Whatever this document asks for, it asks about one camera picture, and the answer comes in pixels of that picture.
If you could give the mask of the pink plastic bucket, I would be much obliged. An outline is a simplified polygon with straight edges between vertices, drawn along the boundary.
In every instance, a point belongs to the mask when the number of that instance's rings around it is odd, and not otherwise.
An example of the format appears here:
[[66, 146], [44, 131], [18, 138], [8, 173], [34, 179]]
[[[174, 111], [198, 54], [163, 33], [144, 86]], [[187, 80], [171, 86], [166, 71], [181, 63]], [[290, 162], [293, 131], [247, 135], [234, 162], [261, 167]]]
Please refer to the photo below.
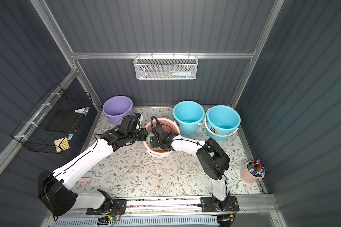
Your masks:
[[[158, 121], [163, 125], [163, 128], [168, 133], [173, 132], [173, 133], [177, 133], [179, 135], [181, 134], [178, 125], [174, 121], [172, 121], [168, 118], [158, 118]], [[148, 136], [147, 136], [147, 140], [143, 142], [143, 145], [145, 146], [147, 152], [150, 155], [152, 155], [154, 157], [162, 158], [162, 157], [166, 157], [166, 156], [170, 155], [173, 152], [173, 150], [165, 151], [165, 150], [161, 150], [160, 148], [149, 147], [149, 138], [152, 135], [152, 129], [151, 129], [151, 123], [150, 122], [147, 123], [147, 125], [145, 126], [145, 129], [148, 132]]]

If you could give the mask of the teal plastic bucket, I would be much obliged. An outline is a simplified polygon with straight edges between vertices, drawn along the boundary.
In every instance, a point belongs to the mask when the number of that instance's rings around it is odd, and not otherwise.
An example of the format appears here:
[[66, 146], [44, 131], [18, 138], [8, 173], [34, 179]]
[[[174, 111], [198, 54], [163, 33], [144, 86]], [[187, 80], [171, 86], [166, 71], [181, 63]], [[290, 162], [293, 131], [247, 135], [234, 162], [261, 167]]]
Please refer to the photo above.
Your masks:
[[207, 110], [204, 125], [208, 136], [215, 141], [224, 141], [235, 134], [241, 124], [236, 110], [228, 106], [214, 106]]
[[182, 101], [173, 108], [173, 117], [183, 135], [197, 132], [199, 123], [205, 117], [204, 108], [194, 101]]

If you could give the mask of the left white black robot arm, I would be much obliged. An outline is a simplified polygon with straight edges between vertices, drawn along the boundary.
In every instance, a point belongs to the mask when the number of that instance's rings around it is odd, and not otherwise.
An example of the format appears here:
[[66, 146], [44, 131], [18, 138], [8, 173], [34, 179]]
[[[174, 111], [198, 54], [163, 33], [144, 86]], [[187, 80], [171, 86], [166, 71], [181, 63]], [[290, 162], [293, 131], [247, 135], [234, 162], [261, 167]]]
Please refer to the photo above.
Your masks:
[[142, 120], [140, 113], [125, 116], [120, 125], [101, 134], [93, 145], [73, 160], [52, 172], [45, 170], [38, 176], [38, 198], [51, 211], [53, 218], [74, 209], [93, 209], [99, 213], [113, 209], [112, 198], [105, 191], [78, 191], [74, 185], [119, 148], [146, 141], [147, 132], [141, 127]]

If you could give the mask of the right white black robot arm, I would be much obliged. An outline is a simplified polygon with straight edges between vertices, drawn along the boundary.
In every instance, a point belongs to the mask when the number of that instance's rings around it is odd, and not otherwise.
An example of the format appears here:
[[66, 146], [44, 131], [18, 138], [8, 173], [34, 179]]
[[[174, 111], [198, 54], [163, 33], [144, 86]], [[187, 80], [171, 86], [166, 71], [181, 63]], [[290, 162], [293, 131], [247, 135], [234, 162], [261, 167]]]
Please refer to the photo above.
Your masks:
[[144, 145], [153, 156], [166, 155], [181, 151], [198, 158], [205, 174], [212, 179], [212, 196], [218, 202], [225, 202], [230, 196], [224, 173], [229, 168], [230, 158], [221, 146], [212, 138], [196, 141], [185, 138], [173, 131], [173, 128], [151, 117], [146, 126], [149, 131]]

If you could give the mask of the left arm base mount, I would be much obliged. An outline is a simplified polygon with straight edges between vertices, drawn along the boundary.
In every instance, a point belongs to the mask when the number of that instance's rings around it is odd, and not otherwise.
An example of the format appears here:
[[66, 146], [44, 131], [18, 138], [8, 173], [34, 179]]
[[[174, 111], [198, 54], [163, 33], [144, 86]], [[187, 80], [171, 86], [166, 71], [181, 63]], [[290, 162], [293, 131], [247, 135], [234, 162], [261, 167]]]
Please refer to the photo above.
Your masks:
[[125, 212], [127, 200], [105, 200], [98, 209], [88, 208], [86, 215], [121, 215]]

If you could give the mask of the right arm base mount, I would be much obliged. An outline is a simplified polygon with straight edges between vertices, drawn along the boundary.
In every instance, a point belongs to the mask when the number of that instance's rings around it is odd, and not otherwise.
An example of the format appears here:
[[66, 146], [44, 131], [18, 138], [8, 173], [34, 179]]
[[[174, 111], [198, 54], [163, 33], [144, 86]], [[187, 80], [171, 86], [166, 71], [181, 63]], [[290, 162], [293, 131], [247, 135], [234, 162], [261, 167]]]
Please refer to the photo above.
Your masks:
[[200, 204], [197, 205], [203, 212], [238, 212], [239, 203], [235, 196], [227, 196], [224, 201], [219, 201], [215, 197], [201, 197]]

